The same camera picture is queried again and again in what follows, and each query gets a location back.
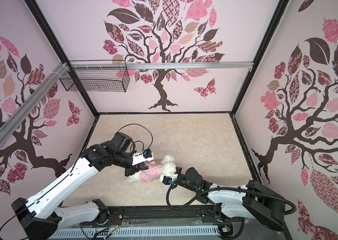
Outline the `white teddy bear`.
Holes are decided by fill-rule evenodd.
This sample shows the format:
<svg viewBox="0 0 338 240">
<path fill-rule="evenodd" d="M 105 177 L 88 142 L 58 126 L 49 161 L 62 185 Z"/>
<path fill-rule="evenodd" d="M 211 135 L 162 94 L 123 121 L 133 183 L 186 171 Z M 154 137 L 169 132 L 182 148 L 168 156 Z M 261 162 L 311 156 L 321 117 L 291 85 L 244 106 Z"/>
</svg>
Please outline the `white teddy bear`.
<svg viewBox="0 0 338 240">
<path fill-rule="evenodd" d="M 146 166 L 148 167 L 149 164 L 154 164 L 154 163 L 161 163 L 162 165 L 161 175 L 164 175 L 164 176 L 177 175 L 178 176 L 178 174 L 175 173 L 176 172 L 175 158 L 172 155 L 164 156 L 164 158 L 159 162 L 155 162 L 155 161 L 148 162 Z M 127 182 L 128 183 L 142 182 L 140 180 L 140 174 L 141 174 L 141 171 L 135 173 L 132 176 L 129 176 L 127 179 Z"/>
</svg>

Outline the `pink teddy hoodie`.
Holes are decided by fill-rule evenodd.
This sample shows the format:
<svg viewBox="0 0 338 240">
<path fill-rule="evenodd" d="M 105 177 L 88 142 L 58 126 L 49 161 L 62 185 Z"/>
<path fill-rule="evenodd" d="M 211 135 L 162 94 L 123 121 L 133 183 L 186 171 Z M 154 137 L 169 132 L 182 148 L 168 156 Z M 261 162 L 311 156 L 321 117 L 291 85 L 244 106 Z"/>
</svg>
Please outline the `pink teddy hoodie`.
<svg viewBox="0 0 338 240">
<path fill-rule="evenodd" d="M 141 171 L 140 180 L 143 183 L 150 183 L 157 180 L 161 176 L 161 163 L 149 164 L 147 170 Z"/>
</svg>

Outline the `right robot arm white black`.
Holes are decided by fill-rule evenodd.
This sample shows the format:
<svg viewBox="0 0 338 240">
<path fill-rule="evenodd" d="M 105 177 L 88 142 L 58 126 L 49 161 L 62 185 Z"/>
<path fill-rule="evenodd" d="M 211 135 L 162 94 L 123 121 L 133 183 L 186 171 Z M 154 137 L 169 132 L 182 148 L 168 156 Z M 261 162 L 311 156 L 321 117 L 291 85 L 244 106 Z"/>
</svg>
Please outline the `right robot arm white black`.
<svg viewBox="0 0 338 240">
<path fill-rule="evenodd" d="M 189 168 L 185 174 L 181 171 L 182 168 L 177 167 L 174 174 L 160 178 L 163 184 L 169 185 L 166 201 L 173 210 L 186 208 L 195 201 L 213 204 L 213 215 L 218 221 L 235 217 L 256 219 L 277 232 L 284 230 L 284 217 L 296 211 L 292 202 L 254 180 L 243 186 L 228 187 L 204 180 L 195 168 Z M 190 190 L 195 196 L 175 207 L 170 203 L 169 194 L 176 187 Z"/>
</svg>

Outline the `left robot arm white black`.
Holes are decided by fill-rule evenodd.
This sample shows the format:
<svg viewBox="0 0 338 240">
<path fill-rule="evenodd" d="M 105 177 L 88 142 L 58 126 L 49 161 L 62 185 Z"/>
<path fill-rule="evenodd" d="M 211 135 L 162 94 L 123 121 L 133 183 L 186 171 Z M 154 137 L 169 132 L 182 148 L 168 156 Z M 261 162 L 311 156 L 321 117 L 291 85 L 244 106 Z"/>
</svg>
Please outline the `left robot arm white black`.
<svg viewBox="0 0 338 240">
<path fill-rule="evenodd" d="M 134 145 L 131 137 L 117 132 L 110 141 L 84 150 L 71 168 L 43 190 L 28 199 L 14 201 L 12 209 L 28 239 L 46 240 L 57 230 L 83 222 L 106 223 L 110 212 L 99 199 L 75 207 L 60 207 L 60 204 L 106 167 L 124 168 L 127 177 L 148 169 L 146 162 L 154 159 L 153 152 L 150 149 L 128 152 L 128 147 Z"/>
</svg>

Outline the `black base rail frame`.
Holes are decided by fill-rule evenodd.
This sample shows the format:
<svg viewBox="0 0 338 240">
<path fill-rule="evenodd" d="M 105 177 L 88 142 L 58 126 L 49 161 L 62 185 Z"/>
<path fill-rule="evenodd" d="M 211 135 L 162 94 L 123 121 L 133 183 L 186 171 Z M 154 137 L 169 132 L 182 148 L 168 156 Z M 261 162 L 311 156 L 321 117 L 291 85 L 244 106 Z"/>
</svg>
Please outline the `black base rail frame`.
<svg viewBox="0 0 338 240">
<path fill-rule="evenodd" d="M 166 206 L 109 207 L 109 212 L 108 221 L 104 224 L 83 222 L 63 229 L 216 226 L 219 232 L 218 237 L 149 237 L 137 240 L 290 240 L 292 238 L 286 225 L 284 225 L 283 231 L 277 232 L 265 227 L 256 219 L 235 217 L 218 221 L 213 215 L 212 205 L 195 205 L 180 210 L 173 210 Z M 107 236 L 104 240 L 131 239 L 111 239 L 110 236 Z"/>
</svg>

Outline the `back aluminium rail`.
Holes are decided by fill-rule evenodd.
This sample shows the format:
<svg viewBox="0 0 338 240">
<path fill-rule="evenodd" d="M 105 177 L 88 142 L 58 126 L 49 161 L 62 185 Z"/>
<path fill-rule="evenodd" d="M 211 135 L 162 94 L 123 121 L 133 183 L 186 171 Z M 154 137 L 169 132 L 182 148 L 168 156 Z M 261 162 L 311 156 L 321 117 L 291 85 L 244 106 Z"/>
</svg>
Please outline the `back aluminium rail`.
<svg viewBox="0 0 338 240">
<path fill-rule="evenodd" d="M 253 62 L 214 62 L 214 63 L 73 63 L 73 68 L 121 68 L 128 70 L 165 70 L 165 69 L 251 69 Z"/>
</svg>

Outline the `aluminium rail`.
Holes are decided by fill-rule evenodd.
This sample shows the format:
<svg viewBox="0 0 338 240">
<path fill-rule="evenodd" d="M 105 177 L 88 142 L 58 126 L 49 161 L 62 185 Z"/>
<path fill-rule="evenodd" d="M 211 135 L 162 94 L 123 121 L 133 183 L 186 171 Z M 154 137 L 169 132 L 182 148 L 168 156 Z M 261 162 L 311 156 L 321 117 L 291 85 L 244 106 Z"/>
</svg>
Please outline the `aluminium rail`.
<svg viewBox="0 0 338 240">
<path fill-rule="evenodd" d="M 128 70 L 165 70 L 165 69 L 251 69 L 253 62 L 214 62 L 214 63 L 73 63 L 73 68 L 121 68 Z"/>
<path fill-rule="evenodd" d="M 60 63 L 48 75 L 35 92 L 17 109 L 17 111 L 0 127 L 0 148 L 12 136 L 15 130 L 31 113 L 48 90 L 69 70 L 67 63 Z"/>
</svg>

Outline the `left aluminium rail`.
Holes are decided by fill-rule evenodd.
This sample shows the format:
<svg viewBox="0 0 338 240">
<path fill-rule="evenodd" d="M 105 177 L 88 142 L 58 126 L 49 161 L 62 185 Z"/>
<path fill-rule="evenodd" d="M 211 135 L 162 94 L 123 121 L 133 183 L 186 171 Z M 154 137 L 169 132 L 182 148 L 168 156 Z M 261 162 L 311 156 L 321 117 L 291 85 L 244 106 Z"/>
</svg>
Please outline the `left aluminium rail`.
<svg viewBox="0 0 338 240">
<path fill-rule="evenodd" d="M 12 136 L 15 130 L 31 113 L 48 90 L 69 70 L 67 63 L 60 63 L 48 75 L 35 92 L 17 109 L 17 111 L 0 127 L 0 148 Z"/>
</svg>

